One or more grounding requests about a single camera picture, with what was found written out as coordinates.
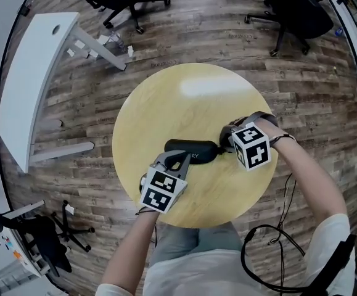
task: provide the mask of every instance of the hand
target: hand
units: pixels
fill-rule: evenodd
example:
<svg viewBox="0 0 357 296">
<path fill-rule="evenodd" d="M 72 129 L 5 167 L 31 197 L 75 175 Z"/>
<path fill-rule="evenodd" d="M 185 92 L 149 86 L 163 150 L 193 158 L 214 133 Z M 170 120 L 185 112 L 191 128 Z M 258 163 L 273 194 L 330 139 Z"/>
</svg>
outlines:
<svg viewBox="0 0 357 296">
<path fill-rule="evenodd" d="M 255 121 L 255 125 L 257 125 L 257 127 L 259 127 L 267 136 L 269 136 L 270 139 L 275 136 L 286 134 L 285 131 L 278 128 L 268 120 L 265 120 L 264 118 L 258 118 Z"/>
</svg>

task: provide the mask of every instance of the desk leg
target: desk leg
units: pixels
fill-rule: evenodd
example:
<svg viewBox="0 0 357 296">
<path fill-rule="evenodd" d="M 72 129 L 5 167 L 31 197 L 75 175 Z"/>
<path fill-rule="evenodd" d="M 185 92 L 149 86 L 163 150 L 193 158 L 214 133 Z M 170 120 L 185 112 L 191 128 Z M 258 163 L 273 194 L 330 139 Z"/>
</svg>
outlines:
<svg viewBox="0 0 357 296">
<path fill-rule="evenodd" d="M 15 260 L 12 263 L 8 264 L 5 268 L 0 270 L 0 281 L 10 273 L 14 273 L 16 270 L 21 269 L 23 266 L 19 260 Z"/>
<path fill-rule="evenodd" d="M 49 131 L 49 130 L 55 130 L 59 127 L 62 127 L 61 120 L 44 120 L 41 122 L 38 129 L 44 130 L 44 131 Z"/>
<path fill-rule="evenodd" d="M 52 148 L 39 152 L 38 154 L 31 155 L 29 158 L 29 163 L 57 158 L 64 155 L 76 154 L 77 152 L 92 150 L 93 148 L 93 142 L 83 142 L 81 144 Z"/>
<path fill-rule="evenodd" d="M 76 44 L 72 43 L 69 48 L 75 53 L 78 54 L 84 58 L 89 57 L 89 52 L 85 51 L 85 49 L 79 48 Z"/>
<path fill-rule="evenodd" d="M 39 202 L 37 202 L 35 204 L 30 204 L 30 205 L 21 207 L 21 208 L 19 208 L 17 210 L 14 210 L 12 212 L 8 212 L 6 214 L 3 214 L 3 216 L 11 220 L 13 218 L 19 217 L 20 215 L 28 213 L 28 212 L 36 209 L 37 207 L 40 207 L 40 206 L 44 205 L 44 204 L 45 204 L 45 202 L 43 200 L 40 200 Z"/>
<path fill-rule="evenodd" d="M 104 57 L 105 60 L 109 61 L 120 70 L 125 70 L 126 65 L 122 61 L 111 54 L 111 52 L 109 52 L 103 45 L 96 41 L 91 35 L 87 34 L 82 28 L 74 26 L 71 34 L 85 45 L 93 49 L 95 52 L 97 52 L 100 56 Z"/>
</svg>

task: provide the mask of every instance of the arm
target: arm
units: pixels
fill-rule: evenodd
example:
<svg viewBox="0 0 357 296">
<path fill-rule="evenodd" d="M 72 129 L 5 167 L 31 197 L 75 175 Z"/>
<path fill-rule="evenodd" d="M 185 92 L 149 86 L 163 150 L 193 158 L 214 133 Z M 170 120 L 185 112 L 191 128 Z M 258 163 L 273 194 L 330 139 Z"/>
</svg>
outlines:
<svg viewBox="0 0 357 296">
<path fill-rule="evenodd" d="M 136 293 L 158 217 L 159 212 L 144 212 L 137 217 L 109 261 L 102 278 L 102 284 L 119 286 L 132 295 Z"/>
<path fill-rule="evenodd" d="M 256 125 L 269 137 L 285 133 L 264 119 L 257 120 Z M 299 144 L 282 138 L 274 148 L 292 170 L 318 224 L 334 214 L 347 214 L 343 195 L 333 179 Z"/>
</svg>

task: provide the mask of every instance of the lap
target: lap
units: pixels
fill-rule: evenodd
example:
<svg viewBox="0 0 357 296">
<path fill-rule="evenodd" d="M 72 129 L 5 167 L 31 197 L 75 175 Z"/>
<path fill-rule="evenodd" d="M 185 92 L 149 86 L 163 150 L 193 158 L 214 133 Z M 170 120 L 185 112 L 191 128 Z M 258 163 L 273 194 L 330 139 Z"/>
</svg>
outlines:
<svg viewBox="0 0 357 296">
<path fill-rule="evenodd" d="M 205 229 L 189 229 L 166 225 L 150 259 L 157 262 L 180 258 L 215 249 L 241 251 L 242 243 L 232 223 Z"/>
</svg>

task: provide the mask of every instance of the white cube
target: white cube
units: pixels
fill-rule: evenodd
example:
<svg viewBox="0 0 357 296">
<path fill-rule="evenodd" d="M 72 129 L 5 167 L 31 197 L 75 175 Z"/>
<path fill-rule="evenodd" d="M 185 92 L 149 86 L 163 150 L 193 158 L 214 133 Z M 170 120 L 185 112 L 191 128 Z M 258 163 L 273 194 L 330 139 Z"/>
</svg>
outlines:
<svg viewBox="0 0 357 296">
<path fill-rule="evenodd" d="M 139 203 L 165 214 L 183 193 L 186 186 L 187 182 L 184 180 L 150 166 L 145 184 L 141 189 Z"/>
<path fill-rule="evenodd" d="M 232 133 L 237 160 L 247 171 L 271 161 L 269 136 L 254 123 Z"/>
</svg>

